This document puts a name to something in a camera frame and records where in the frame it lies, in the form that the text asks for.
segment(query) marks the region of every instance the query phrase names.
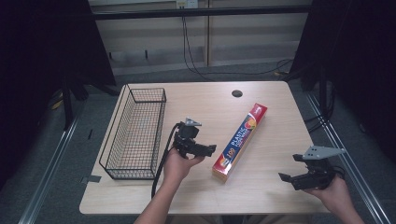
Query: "cable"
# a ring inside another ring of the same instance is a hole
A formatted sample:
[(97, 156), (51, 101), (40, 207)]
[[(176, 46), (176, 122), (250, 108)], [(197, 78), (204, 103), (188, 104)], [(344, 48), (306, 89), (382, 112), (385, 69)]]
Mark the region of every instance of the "cable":
[(283, 59), (283, 60), (280, 60), (279, 62), (276, 63), (277, 69), (274, 72), (274, 75), (279, 76), (279, 78), (277, 79), (278, 81), (281, 81), (284, 77), (289, 75), (289, 71), (285, 71), (285, 72), (280, 71), (280, 69), (279, 69), (280, 68), (279, 67), (280, 63), (282, 63), (282, 62), (290, 63), (290, 62), (293, 62), (293, 61), (294, 61), (293, 59)]
[(168, 154), (169, 154), (169, 150), (170, 150), (169, 144), (170, 144), (170, 142), (171, 142), (171, 139), (172, 139), (172, 137), (173, 137), (173, 133), (175, 132), (175, 129), (176, 129), (177, 127), (179, 127), (179, 125), (180, 125), (180, 123), (175, 124), (175, 126), (172, 128), (171, 133), (169, 134), (168, 142), (166, 143), (165, 150), (163, 151), (163, 157), (161, 158), (160, 165), (158, 166), (157, 174), (155, 175), (154, 181), (152, 182), (151, 198), (154, 197), (155, 192), (157, 191), (158, 180), (160, 179), (161, 172), (163, 171), (163, 165), (165, 164), (166, 157), (167, 157)]
[(342, 168), (341, 166), (332, 166), (332, 171), (339, 174), (342, 179), (346, 179), (346, 170)]
[(289, 73), (286, 77), (282, 77), (282, 81), (284, 82), (289, 82), (294, 79), (297, 79), (301, 76), (302, 72), (306, 72), (308, 69), (312, 68), (315, 65), (315, 62), (308, 62), (306, 65), (302, 66), (301, 68), (297, 69), (296, 71), (293, 71)]
[[(183, 56), (184, 56), (184, 63), (186, 64), (187, 68), (195, 73), (198, 74), (201, 78), (209, 80), (209, 81), (215, 81), (211, 78), (208, 77), (204, 77), (204, 75), (247, 75), (247, 76), (257, 76), (257, 75), (264, 75), (267, 73), (271, 73), (271, 72), (275, 72), (275, 71), (279, 71), (280, 68), (284, 67), (285, 65), (287, 65), (288, 63), (293, 62), (293, 59), (284, 59), (281, 60), (279, 62), (277, 62), (276, 64), (276, 68), (265, 71), (265, 72), (260, 72), (260, 73), (235, 73), (235, 72), (209, 72), (209, 73), (202, 73), (200, 72), (194, 63), (194, 60), (192, 58), (191, 55), (191, 48), (190, 48), (190, 41), (189, 41), (189, 36), (188, 36), (188, 31), (187, 31), (187, 23), (186, 23), (186, 18), (182, 17), (182, 22), (183, 22), (183, 47), (184, 47), (184, 51), (183, 51)], [(187, 59), (186, 59), (186, 43), (188, 46), (188, 50), (189, 50), (189, 54), (190, 54), (190, 59), (191, 59), (191, 63), (192, 63), (192, 68), (189, 67), (188, 63), (187, 63)]]
[(319, 119), (320, 118), (320, 120), (318, 121), (317, 124), (315, 124), (313, 127), (308, 129), (309, 133), (314, 132), (315, 130), (319, 129), (323, 124), (326, 124), (327, 122), (330, 121), (330, 118), (332, 117), (332, 113), (334, 111), (334, 102), (335, 102), (335, 87), (332, 84), (331, 100), (330, 100), (330, 104), (327, 106), (327, 110), (328, 111), (326, 113), (328, 116), (327, 116), (327, 118), (324, 118), (322, 114), (319, 114), (319, 115), (317, 115), (317, 116), (315, 116), (315, 117), (313, 117), (311, 119), (305, 120), (304, 122), (307, 123), (307, 122), (312, 121), (314, 119)]

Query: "human hand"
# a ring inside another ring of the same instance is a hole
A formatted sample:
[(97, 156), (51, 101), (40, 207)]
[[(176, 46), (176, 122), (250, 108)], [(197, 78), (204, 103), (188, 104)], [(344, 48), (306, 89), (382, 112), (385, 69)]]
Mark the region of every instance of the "human hand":
[(163, 181), (180, 184), (189, 174), (190, 168), (204, 159), (205, 157), (195, 157), (193, 159), (182, 158), (178, 151), (172, 148), (166, 157), (163, 167)]
[(319, 198), (323, 205), (344, 223), (363, 223), (353, 206), (345, 180), (338, 175), (326, 189), (304, 191)]

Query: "gray floor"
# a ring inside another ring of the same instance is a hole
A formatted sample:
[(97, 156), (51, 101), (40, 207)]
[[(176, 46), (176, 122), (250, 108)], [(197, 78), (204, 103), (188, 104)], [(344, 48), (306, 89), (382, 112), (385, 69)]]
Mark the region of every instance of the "gray floor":
[[(276, 63), (254, 63), (245, 65), (230, 65), (212, 68), (199, 68), (201, 73), (219, 72), (221, 74), (204, 75), (205, 78), (194, 74), (187, 69), (172, 71), (157, 71), (133, 75), (118, 75), (119, 89), (126, 83), (145, 82), (189, 82), (189, 81), (247, 81), (247, 80), (278, 80), (273, 72), (247, 75), (246, 73), (262, 73), (276, 67)], [(304, 119), (314, 117), (313, 110), (307, 102), (305, 93), (300, 88), (299, 80), (290, 83), (290, 89)], [(74, 108), (83, 106), (81, 118), (75, 129), (55, 178), (45, 201), (36, 217), (35, 223), (132, 223), (133, 216), (99, 216), (88, 217), (82, 215), (79, 203), (85, 190), (80, 183), (83, 176), (91, 173), (94, 161), (102, 144), (106, 127), (117, 97), (104, 94), (97, 89), (87, 87), (89, 99), (83, 102), (74, 102)], [(367, 183), (383, 205), (390, 220), (396, 220), (396, 166), (380, 151), (374, 139), (362, 133), (359, 121), (351, 111), (336, 98), (332, 123), (339, 133), (346, 148), (360, 169)], [(308, 123), (307, 128), (315, 122)], [(62, 136), (64, 126), (64, 112), (60, 107), (57, 110), (48, 110), (41, 122), (41, 130), (36, 137), (35, 145), (20, 170), (7, 182), (0, 193), (0, 223), (17, 223), (26, 205), (29, 203), (41, 176), (46, 171), (54, 149)], [(327, 135), (322, 130), (311, 133), (314, 144), (331, 146)], [(365, 203), (355, 187), (346, 177), (355, 205), (367, 223), (375, 223)], [(314, 223), (338, 223), (332, 215), (315, 215)]]

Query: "red foil box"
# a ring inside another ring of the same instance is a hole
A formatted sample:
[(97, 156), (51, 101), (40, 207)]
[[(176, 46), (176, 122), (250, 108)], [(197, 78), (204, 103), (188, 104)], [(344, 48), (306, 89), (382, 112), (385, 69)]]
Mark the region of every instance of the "red foil box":
[(227, 181), (231, 171), (235, 167), (242, 153), (252, 138), (257, 125), (265, 115), (267, 107), (255, 104), (239, 126), (233, 138), (220, 154), (218, 160), (212, 167), (213, 175), (219, 177), (224, 182)]

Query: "metal bracket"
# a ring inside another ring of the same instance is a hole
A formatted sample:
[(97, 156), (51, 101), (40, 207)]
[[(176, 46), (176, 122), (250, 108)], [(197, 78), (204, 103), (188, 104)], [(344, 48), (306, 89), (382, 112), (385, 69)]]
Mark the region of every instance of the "metal bracket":
[(99, 183), (101, 178), (102, 177), (99, 175), (88, 175), (88, 176), (83, 176), (79, 182), (82, 184), (88, 184), (88, 182)]
[(202, 126), (202, 123), (186, 117), (186, 126)]
[(321, 160), (345, 153), (344, 148), (337, 147), (310, 147), (303, 155), (304, 160)]

